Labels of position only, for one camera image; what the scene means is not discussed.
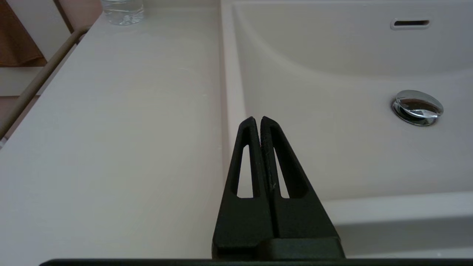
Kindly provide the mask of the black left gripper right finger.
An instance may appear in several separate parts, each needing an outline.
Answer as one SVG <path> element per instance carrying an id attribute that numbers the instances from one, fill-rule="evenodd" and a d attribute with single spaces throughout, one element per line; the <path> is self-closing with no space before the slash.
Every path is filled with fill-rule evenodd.
<path id="1" fill-rule="evenodd" d="M 267 194 L 278 238 L 333 238 L 338 233 L 277 121 L 261 120 Z"/>

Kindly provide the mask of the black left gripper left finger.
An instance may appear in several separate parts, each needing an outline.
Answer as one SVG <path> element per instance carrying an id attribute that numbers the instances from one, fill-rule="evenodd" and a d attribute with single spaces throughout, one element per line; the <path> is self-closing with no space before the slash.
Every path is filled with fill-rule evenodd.
<path id="1" fill-rule="evenodd" d="M 253 197 L 238 197 L 244 148 L 249 148 Z M 266 172 L 262 159 L 257 123 L 243 120 L 235 146 L 212 238 L 213 259 L 255 259 L 261 242 L 274 236 L 270 204 L 266 192 Z"/>

